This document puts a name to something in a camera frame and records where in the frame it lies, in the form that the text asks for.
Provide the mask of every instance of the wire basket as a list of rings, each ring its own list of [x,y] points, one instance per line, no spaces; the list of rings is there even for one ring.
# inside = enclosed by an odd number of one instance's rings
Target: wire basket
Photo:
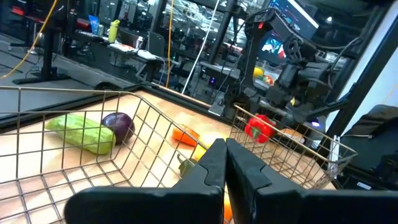
[[[16,110],[1,112],[17,117],[17,129],[0,134],[0,223],[65,223],[67,200],[88,187],[172,187],[181,179],[177,155],[188,159],[195,152],[195,147],[172,138],[174,128],[182,130],[177,123],[135,93],[4,86],[0,91],[17,96]],[[99,103],[80,110],[22,111],[24,96],[38,91],[93,95]],[[135,131],[107,155],[88,152],[82,144],[72,146],[45,129],[61,114],[79,114],[100,123],[113,112],[127,113]],[[25,126],[27,116],[38,120]]]
[[[357,155],[353,149],[310,126],[300,124],[290,128],[282,125],[285,128],[278,130],[246,111],[245,105],[235,104],[234,107],[236,113],[230,138],[249,149],[278,173],[306,189],[325,188]],[[266,114],[274,124],[281,122],[277,114],[260,112]],[[271,127],[276,135],[267,142],[258,143],[245,132],[250,119]]]

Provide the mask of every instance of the orange carrot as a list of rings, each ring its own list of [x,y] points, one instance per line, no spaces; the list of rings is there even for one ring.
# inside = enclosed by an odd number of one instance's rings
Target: orange carrot
[[[172,137],[175,140],[181,141],[182,143],[188,144],[190,146],[196,146],[197,145],[197,139],[199,138],[199,134],[196,133],[194,130],[186,127],[185,125],[180,124],[180,126],[185,130],[186,133],[191,134],[196,140],[192,139],[189,135],[185,134],[178,127],[175,127],[173,129]]]

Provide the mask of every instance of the robotic arm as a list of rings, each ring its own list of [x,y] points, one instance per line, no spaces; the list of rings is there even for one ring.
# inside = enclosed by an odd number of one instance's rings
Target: robotic arm
[[[275,30],[282,38],[287,63],[275,84],[261,95],[253,85],[252,75],[258,49],[262,47],[260,39],[270,30]],[[344,107],[345,98],[325,105],[324,100],[332,89],[331,64],[317,62],[317,48],[297,35],[277,9],[266,9],[265,13],[254,16],[246,24],[245,33],[252,41],[248,41],[243,55],[245,72],[241,89],[250,99],[252,113],[261,106],[303,123]]]

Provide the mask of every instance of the computer screen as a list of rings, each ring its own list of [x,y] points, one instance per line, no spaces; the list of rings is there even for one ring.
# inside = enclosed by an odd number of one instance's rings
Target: computer screen
[[[284,61],[283,41],[273,30],[267,32],[260,41],[259,58],[269,63],[280,64]]]
[[[268,6],[279,9],[286,21],[293,24],[293,28],[306,39],[311,39],[319,27],[294,0],[271,0]],[[267,32],[261,39],[258,56],[274,64],[284,61],[283,41],[274,30]]]

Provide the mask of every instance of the cucumber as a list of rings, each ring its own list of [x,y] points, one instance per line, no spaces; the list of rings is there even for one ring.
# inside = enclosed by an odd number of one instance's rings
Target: cucumber
[[[94,154],[107,154],[116,144],[116,136],[112,130],[90,119],[85,120],[84,116],[73,114],[59,116],[49,121],[45,128],[55,131],[61,138],[65,137],[65,141],[74,146],[81,146],[83,139],[83,149]]]

